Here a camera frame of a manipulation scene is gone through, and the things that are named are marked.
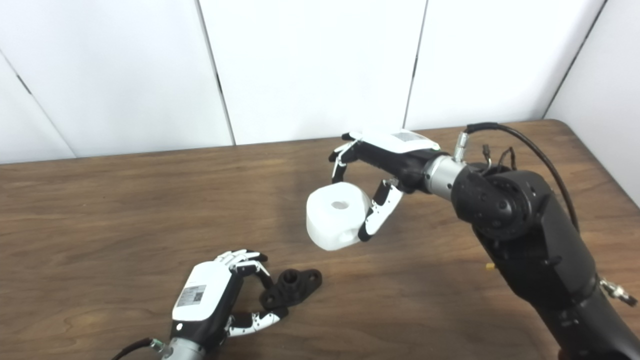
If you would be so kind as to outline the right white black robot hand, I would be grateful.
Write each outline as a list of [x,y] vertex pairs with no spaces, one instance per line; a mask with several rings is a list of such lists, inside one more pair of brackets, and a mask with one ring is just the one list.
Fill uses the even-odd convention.
[[359,133],[342,135],[345,143],[327,158],[333,164],[332,183],[345,180],[348,164],[361,161],[391,175],[377,187],[359,226],[358,239],[367,242],[380,230],[405,194],[429,193],[426,169],[430,162],[448,155],[438,143],[409,130],[396,133]]

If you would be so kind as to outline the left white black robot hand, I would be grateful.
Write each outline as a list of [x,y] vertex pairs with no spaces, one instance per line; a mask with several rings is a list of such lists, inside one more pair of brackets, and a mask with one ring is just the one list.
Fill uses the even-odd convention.
[[228,338],[265,330],[287,317],[286,306],[234,311],[245,278],[257,276],[266,290],[274,285],[263,265],[267,260],[260,251],[238,249],[195,265],[174,303],[170,338],[194,343],[209,354]]

